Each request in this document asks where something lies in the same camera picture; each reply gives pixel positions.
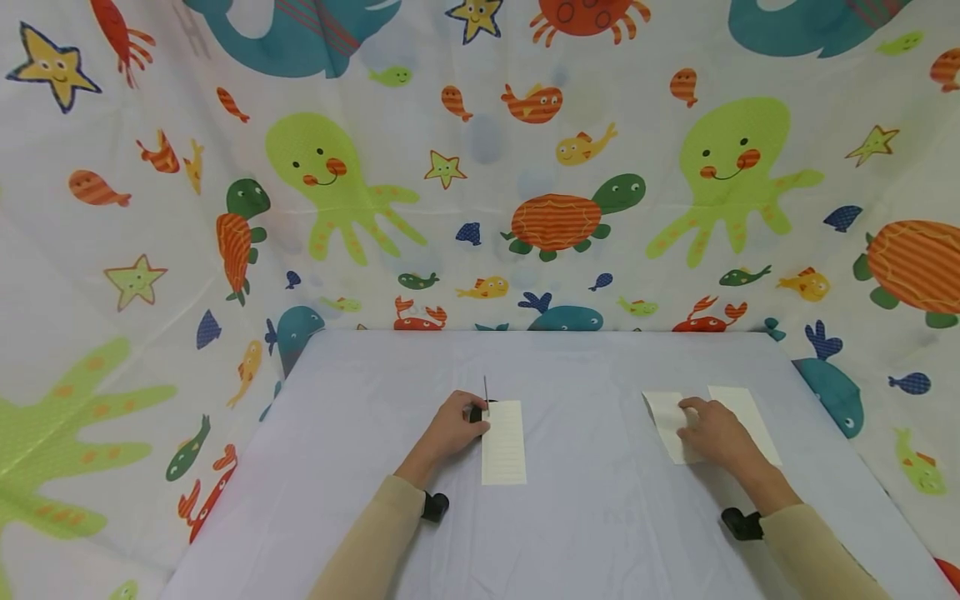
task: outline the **beige sleeve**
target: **beige sleeve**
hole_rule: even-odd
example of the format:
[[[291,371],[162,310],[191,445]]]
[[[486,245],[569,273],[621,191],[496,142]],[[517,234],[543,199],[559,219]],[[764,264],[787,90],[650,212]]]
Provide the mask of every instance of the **beige sleeve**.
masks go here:
[[[804,600],[890,600],[809,506],[777,511],[760,526],[780,570]]]
[[[424,498],[422,490],[399,477],[384,479],[307,600],[383,600],[417,531]]]

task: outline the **white paper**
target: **white paper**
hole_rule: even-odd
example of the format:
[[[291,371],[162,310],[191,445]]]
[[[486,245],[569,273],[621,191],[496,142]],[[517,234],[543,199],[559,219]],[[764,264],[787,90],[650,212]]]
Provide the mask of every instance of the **white paper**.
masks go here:
[[[527,483],[527,455],[523,447],[523,416],[515,400],[491,402],[484,420],[490,430],[483,435],[484,486],[515,486]]]

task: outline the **right hand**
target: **right hand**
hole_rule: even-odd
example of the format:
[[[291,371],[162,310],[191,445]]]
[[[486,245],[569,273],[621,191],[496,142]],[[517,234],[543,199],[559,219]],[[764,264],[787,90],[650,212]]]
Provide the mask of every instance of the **right hand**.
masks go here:
[[[719,401],[689,397],[679,406],[699,417],[695,424],[678,429],[677,435],[701,456],[734,476],[769,466],[747,428]]]

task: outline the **hand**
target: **hand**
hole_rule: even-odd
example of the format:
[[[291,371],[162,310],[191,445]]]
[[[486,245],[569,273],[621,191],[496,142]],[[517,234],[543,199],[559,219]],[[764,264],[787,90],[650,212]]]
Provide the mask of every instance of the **hand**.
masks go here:
[[[440,461],[463,450],[490,429],[486,421],[469,422],[468,408],[473,406],[487,410],[487,402],[482,397],[460,390],[453,392],[441,404],[437,415],[394,475],[406,479],[416,488],[426,488]]]

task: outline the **green octopus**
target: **green octopus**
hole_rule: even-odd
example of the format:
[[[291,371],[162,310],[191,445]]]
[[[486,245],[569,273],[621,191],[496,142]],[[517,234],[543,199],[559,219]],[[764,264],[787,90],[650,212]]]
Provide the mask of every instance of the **green octopus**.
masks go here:
[[[177,393],[173,386],[155,386],[96,394],[129,355],[130,342],[117,338],[77,362],[40,402],[21,406],[0,397],[0,535],[15,521],[59,540],[88,538],[107,525],[105,516],[44,497],[37,490],[52,479],[125,467],[150,454],[149,444],[91,444],[77,439],[88,425],[141,411]],[[0,566],[0,600],[11,598]]]
[[[770,179],[770,169],[790,132],[790,111],[776,98],[743,98],[708,112],[690,130],[680,150],[680,168],[693,192],[693,206],[647,246],[658,258],[691,229],[698,229],[686,264],[696,268],[707,251],[713,226],[723,220],[733,252],[747,244],[747,217],[758,210],[777,235],[790,222],[777,205],[780,194],[813,187],[823,173],[804,169]]]
[[[426,239],[390,208],[390,203],[412,204],[420,196],[395,185],[368,187],[353,142],[330,119],[315,112],[287,115],[267,132],[266,149],[276,174],[317,207],[317,223],[309,242],[310,255],[316,260],[326,259],[330,237],[339,228],[353,260],[367,264],[353,231],[354,221],[384,252],[400,256],[400,250],[377,225],[378,214],[413,241],[426,245]]]

